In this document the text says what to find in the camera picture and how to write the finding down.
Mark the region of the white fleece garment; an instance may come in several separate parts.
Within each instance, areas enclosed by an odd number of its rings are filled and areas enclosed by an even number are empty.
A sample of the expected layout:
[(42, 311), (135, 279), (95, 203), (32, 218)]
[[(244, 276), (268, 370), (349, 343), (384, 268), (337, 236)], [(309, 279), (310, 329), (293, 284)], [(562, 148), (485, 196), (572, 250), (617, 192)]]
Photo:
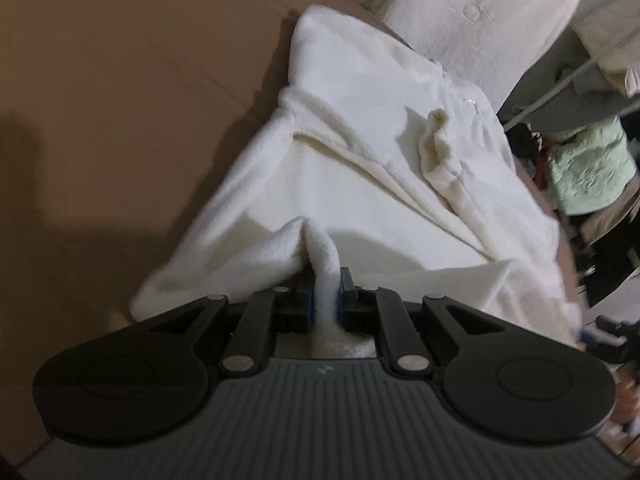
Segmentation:
[(439, 292), (574, 344), (582, 310), (556, 255), (559, 223), (516, 168), (477, 86), (392, 36), (311, 6), (278, 105), (130, 312), (206, 296), (240, 302), (311, 268), (311, 352), (370, 356), (337, 321), (343, 269), (408, 301)]

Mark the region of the light green quilted cloth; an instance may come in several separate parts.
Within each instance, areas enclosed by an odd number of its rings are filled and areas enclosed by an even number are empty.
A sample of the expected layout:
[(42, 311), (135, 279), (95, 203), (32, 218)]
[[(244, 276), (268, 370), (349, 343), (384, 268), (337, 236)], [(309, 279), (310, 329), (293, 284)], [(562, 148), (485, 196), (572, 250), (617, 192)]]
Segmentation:
[(544, 196), (567, 216), (592, 214), (612, 205), (636, 173), (626, 132), (614, 116), (551, 137)]

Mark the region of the grey metal rack pole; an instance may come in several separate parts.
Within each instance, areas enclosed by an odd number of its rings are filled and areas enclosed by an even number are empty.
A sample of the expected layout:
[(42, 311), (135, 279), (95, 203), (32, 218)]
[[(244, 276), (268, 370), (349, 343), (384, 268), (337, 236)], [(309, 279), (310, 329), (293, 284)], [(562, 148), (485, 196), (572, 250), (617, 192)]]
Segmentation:
[(525, 74), (499, 110), (498, 117), (504, 131), (526, 122), (531, 114), (556, 98), (576, 78), (596, 67), (597, 62), (593, 58), (570, 58), (556, 64), (553, 73), (547, 70), (544, 77), (534, 78)]

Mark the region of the beige cloth pile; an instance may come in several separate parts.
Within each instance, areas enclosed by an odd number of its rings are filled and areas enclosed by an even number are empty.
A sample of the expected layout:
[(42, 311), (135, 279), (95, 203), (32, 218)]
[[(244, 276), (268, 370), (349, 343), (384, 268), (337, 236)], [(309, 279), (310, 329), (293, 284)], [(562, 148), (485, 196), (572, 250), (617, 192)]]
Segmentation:
[(573, 26), (590, 58), (612, 86), (639, 93), (639, 0), (615, 0)]

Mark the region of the white cloth covered furniture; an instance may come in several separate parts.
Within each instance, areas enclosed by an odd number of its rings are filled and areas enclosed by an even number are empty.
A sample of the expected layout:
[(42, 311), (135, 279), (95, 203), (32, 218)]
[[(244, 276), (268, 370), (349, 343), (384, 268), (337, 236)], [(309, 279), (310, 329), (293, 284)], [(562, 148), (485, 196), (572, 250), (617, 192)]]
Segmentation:
[(420, 55), (502, 107), (570, 24), (580, 0), (354, 0)]

